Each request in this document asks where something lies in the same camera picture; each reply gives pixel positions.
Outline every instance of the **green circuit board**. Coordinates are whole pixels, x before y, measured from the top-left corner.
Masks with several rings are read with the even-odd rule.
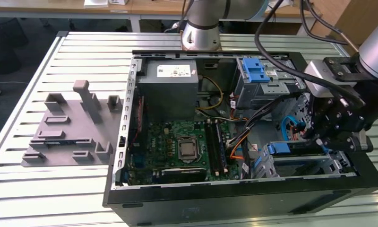
[[[209,152],[205,122],[166,122],[150,123],[148,127],[148,140],[145,154],[133,155],[133,185],[153,184],[151,176],[154,169],[197,167],[206,169],[206,180],[235,180],[238,179],[238,167],[235,161],[227,162],[227,173],[215,176],[210,172]],[[229,125],[221,122],[221,130],[225,140],[230,139]],[[178,157],[178,140],[195,138],[198,158],[185,163]]]

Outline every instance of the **motherboard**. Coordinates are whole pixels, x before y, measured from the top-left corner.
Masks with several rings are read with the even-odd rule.
[[[146,185],[235,180],[237,163],[226,157],[227,122],[149,123],[146,150],[130,158],[130,183]]]

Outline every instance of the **ram slot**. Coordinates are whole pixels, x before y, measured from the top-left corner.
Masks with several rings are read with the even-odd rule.
[[[218,121],[214,122],[214,127],[215,127],[215,135],[218,138],[218,153],[219,153],[219,159],[221,159],[221,166],[223,169],[223,173],[227,173],[226,158],[225,158],[225,144],[222,141],[222,131],[221,131],[221,126],[219,126]]]
[[[221,159],[218,153],[218,140],[215,134],[213,132],[213,123],[207,120],[203,124],[205,134],[206,134],[206,144],[207,144],[207,153],[209,153],[209,161],[210,161],[210,172],[215,176],[219,176],[221,172]]]

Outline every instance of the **slotted aluminum table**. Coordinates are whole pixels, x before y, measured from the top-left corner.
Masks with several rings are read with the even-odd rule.
[[[56,37],[30,84],[0,133],[0,227],[125,226],[102,208],[108,166],[20,166],[49,92],[77,99],[74,80],[86,79],[98,99],[124,98],[132,50],[179,50],[177,34],[70,32]],[[255,51],[251,35],[221,35],[223,50]],[[329,43],[297,36],[263,36],[269,51],[301,52],[306,60],[343,55]],[[367,132],[378,169],[378,121]],[[181,226],[378,226],[378,191],[350,198],[317,214],[201,222]]]

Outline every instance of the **black computer chassis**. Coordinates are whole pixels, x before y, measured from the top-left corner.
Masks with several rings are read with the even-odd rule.
[[[134,51],[133,54],[179,51]],[[222,54],[223,52],[199,52]],[[251,54],[258,52],[226,52]],[[298,70],[306,62],[297,52],[287,54]],[[183,187],[142,187],[110,190],[113,157],[109,161],[104,207],[112,208],[129,226],[174,224],[225,219],[315,213],[345,199],[378,190],[378,171],[366,153],[347,153],[357,176],[285,181],[195,184]]]

